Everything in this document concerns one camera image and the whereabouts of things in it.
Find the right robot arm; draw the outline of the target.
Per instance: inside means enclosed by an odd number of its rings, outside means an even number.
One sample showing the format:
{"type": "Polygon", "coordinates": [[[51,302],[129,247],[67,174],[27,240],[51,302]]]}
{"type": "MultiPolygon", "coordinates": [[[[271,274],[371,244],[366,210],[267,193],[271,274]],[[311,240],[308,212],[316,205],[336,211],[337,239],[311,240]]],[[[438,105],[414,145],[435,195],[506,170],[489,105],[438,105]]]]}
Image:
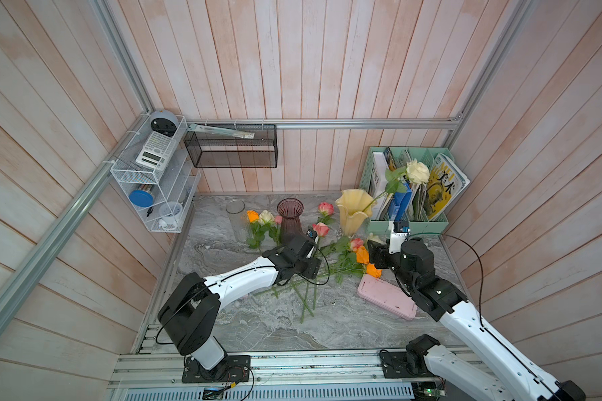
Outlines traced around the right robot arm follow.
{"type": "Polygon", "coordinates": [[[371,262],[393,272],[399,288],[435,321],[461,339],[491,370],[489,374],[422,335],[406,347],[411,367],[445,379],[478,400],[584,400],[571,380],[560,382],[520,352],[454,284],[436,275],[433,253],[421,241],[393,235],[367,244],[371,262]]]}

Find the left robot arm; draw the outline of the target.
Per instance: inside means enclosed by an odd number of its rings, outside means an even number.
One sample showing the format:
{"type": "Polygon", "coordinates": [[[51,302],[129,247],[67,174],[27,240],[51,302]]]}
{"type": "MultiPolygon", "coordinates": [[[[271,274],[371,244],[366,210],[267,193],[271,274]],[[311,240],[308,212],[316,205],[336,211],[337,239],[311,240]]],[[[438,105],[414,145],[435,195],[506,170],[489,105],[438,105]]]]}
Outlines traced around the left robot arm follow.
{"type": "Polygon", "coordinates": [[[314,284],[320,267],[314,256],[318,242],[319,234],[310,229],[230,272],[210,277],[195,272],[185,275],[157,314],[159,331],[167,334],[184,357],[184,384],[232,384],[253,378],[251,357],[229,355],[212,335],[217,315],[252,292],[285,285],[294,277],[314,284]]]}

